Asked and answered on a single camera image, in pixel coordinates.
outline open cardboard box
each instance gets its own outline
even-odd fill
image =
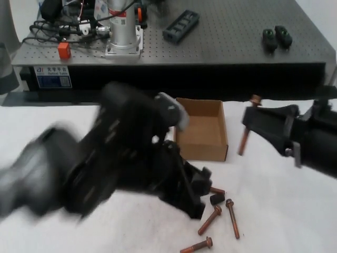
[[[190,116],[184,132],[174,130],[174,141],[186,160],[225,161],[227,131],[222,101],[177,98]]]

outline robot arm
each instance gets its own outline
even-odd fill
[[[38,216],[65,208],[85,217],[115,190],[126,190],[158,196],[201,219],[200,196],[209,193],[211,173],[189,164],[175,142],[164,140],[169,127],[186,127],[186,115],[166,94],[151,99],[123,84],[107,85],[81,141],[50,128],[1,171],[0,215],[28,206]]]
[[[297,105],[282,108],[247,107],[242,123],[295,165],[309,166],[337,178],[337,112],[328,100],[315,100],[300,115]]]

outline copper bolt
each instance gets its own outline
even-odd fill
[[[217,217],[220,216],[222,212],[222,209],[220,206],[214,207],[214,212],[211,214],[211,216],[205,221],[204,225],[201,226],[201,228],[198,230],[198,234],[201,236],[203,233],[205,233],[206,229],[209,227],[209,225],[212,223],[212,221]]]
[[[218,189],[218,188],[214,188],[214,187],[210,188],[210,192],[212,192],[212,193],[218,193],[218,194],[225,194],[224,190],[221,190],[221,189]]]
[[[259,105],[261,105],[261,97],[257,95],[253,95],[250,101],[252,102],[253,107],[258,107]],[[239,151],[237,152],[239,155],[243,155],[244,149],[246,147],[248,135],[249,135],[249,129],[246,128],[243,132]]]
[[[233,200],[231,200],[231,199],[226,200],[226,207],[230,211],[231,220],[232,220],[233,229],[234,229],[234,234],[235,234],[236,239],[239,239],[240,234],[239,234],[239,229],[237,228],[237,224],[236,224],[236,218],[235,218],[235,214],[234,214],[234,211],[233,211],[233,205],[234,205]]]
[[[205,241],[199,242],[198,244],[195,244],[193,246],[190,246],[186,249],[182,249],[180,253],[191,253],[195,252],[198,249],[206,248],[208,247],[209,249],[213,246],[213,241],[211,237],[206,237]]]

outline white label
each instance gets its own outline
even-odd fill
[[[126,25],[126,17],[113,17],[111,22],[115,25]]]
[[[111,16],[115,16],[111,18],[111,23],[115,25],[126,25],[126,12],[121,13],[120,11],[115,11],[113,9],[109,9],[109,13]]]
[[[71,88],[67,66],[35,66],[34,71],[40,88]]]

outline white tablecloth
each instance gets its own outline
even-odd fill
[[[263,101],[280,107],[291,101]],[[305,112],[312,101],[295,102]],[[179,252],[206,236],[209,252],[335,253],[337,251],[337,180],[294,166],[263,138],[251,133],[245,156],[236,154],[243,132],[241,118],[248,102],[225,102],[229,140],[226,162],[192,162],[212,170],[213,185],[232,198],[241,239],[236,240],[225,205],[204,236],[197,230],[212,212],[209,196],[201,221],[158,198],[115,192],[83,222],[58,211],[34,220],[25,209],[0,222],[1,253],[148,253]],[[0,163],[12,163],[23,146],[53,122],[68,122],[83,136],[97,107],[0,108]]]

